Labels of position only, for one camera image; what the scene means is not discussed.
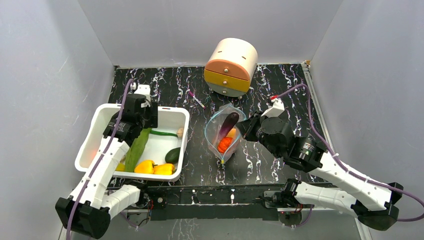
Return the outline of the clear zip top bag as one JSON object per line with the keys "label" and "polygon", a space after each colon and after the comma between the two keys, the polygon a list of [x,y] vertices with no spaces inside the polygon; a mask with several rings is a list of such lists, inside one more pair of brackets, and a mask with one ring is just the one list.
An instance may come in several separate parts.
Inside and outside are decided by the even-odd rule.
{"label": "clear zip top bag", "polygon": [[233,104],[225,104],[218,108],[204,128],[204,137],[209,150],[223,165],[237,150],[242,138],[236,124],[246,120],[246,115]]}

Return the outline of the orange pumpkin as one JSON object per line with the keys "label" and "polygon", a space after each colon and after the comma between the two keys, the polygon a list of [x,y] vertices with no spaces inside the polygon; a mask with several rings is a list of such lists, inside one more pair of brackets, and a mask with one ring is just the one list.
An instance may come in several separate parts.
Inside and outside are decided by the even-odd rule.
{"label": "orange pumpkin", "polygon": [[217,145],[217,150],[219,153],[224,154],[230,145],[232,144],[233,138],[232,137],[224,137],[221,139],[221,141]]}

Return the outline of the dark green avocado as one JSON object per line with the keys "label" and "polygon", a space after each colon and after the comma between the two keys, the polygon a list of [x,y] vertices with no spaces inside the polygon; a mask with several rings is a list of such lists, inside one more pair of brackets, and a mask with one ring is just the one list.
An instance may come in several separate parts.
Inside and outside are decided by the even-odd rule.
{"label": "dark green avocado", "polygon": [[165,155],[165,162],[167,164],[173,164],[176,165],[179,162],[180,158],[180,147],[176,147],[171,149],[166,155]]}

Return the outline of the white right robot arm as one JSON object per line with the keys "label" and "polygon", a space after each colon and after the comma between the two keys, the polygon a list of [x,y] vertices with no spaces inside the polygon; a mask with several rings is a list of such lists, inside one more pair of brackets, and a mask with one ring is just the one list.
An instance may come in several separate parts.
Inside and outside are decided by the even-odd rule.
{"label": "white right robot arm", "polygon": [[378,231],[386,231],[398,221],[399,209],[395,203],[402,197],[390,190],[396,182],[381,187],[371,178],[353,176],[357,171],[343,169],[332,158],[321,142],[294,135],[291,126],[281,114],[278,117],[255,113],[237,123],[236,128],[249,142],[259,142],[285,165],[325,179],[335,188],[318,187],[301,180],[288,179],[280,192],[266,191],[262,199],[268,208],[314,205],[330,208],[357,218],[362,224]]}

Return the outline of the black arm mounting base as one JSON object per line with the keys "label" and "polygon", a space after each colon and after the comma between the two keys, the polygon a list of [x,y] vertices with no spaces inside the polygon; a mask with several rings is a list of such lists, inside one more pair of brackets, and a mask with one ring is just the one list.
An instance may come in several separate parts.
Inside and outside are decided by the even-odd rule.
{"label": "black arm mounting base", "polygon": [[283,200],[284,185],[174,185],[148,186],[143,192],[153,201],[152,220],[176,219],[261,219],[279,221],[294,213],[293,221],[302,218],[301,210],[310,205]]}

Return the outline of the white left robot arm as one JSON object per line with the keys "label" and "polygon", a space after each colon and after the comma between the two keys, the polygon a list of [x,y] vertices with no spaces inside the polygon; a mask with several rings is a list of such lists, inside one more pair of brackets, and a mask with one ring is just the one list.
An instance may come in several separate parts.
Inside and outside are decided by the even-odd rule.
{"label": "white left robot arm", "polygon": [[148,93],[125,94],[121,104],[105,103],[96,109],[75,160],[89,166],[69,196],[60,197],[55,204],[67,240],[72,232],[99,239],[111,219],[126,207],[147,206],[149,194],[135,186],[123,186],[109,196],[105,192],[121,159],[142,130],[157,126],[158,104],[151,101]]}

